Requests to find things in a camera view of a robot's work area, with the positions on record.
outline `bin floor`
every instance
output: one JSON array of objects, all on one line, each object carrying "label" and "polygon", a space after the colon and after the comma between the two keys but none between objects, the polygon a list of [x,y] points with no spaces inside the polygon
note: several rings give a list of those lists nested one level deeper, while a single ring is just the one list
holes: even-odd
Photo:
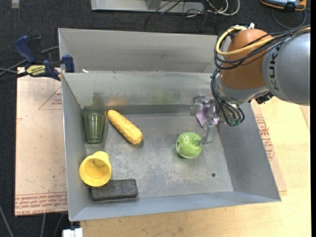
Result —
[{"label": "bin floor", "polygon": [[212,142],[193,159],[176,152],[184,132],[202,135],[197,118],[189,113],[125,115],[143,132],[143,142],[130,144],[106,120],[105,143],[87,145],[87,154],[104,150],[110,156],[111,179],[136,179],[139,198],[232,191],[224,151],[215,129]]}]

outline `yellow corn cob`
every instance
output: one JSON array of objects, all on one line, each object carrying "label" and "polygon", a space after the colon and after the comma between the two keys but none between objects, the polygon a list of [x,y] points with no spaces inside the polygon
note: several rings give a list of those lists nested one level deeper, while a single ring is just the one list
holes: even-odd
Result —
[{"label": "yellow corn cob", "polygon": [[138,144],[143,139],[143,133],[131,121],[114,110],[107,111],[111,124],[132,144]]}]

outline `green glass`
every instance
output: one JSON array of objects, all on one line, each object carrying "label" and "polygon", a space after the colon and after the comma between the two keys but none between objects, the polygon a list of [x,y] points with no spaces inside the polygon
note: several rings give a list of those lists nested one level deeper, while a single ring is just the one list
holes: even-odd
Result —
[{"label": "green glass", "polygon": [[105,116],[102,108],[84,107],[82,110],[82,125],[86,143],[98,144],[103,142]]}]

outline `yellow plastic cup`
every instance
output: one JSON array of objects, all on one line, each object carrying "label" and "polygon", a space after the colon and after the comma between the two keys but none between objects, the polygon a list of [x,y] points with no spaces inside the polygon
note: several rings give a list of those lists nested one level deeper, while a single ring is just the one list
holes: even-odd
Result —
[{"label": "yellow plastic cup", "polygon": [[79,168],[82,181],[93,187],[105,185],[109,181],[111,173],[110,158],[104,151],[97,151],[87,156]]}]

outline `gray metal bin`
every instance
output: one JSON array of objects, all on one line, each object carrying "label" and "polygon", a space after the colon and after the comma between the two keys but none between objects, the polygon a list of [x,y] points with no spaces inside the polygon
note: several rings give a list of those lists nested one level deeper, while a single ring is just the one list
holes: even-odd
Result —
[{"label": "gray metal bin", "polygon": [[[280,201],[250,104],[241,125],[217,125],[197,158],[176,153],[181,133],[202,134],[190,107],[211,96],[216,36],[59,29],[59,39],[76,68],[62,74],[71,221]],[[104,143],[85,144],[81,109],[96,103],[129,118],[143,142],[131,145],[106,121]],[[136,180],[136,200],[91,202],[79,165],[96,150],[109,154],[111,178]]]}]

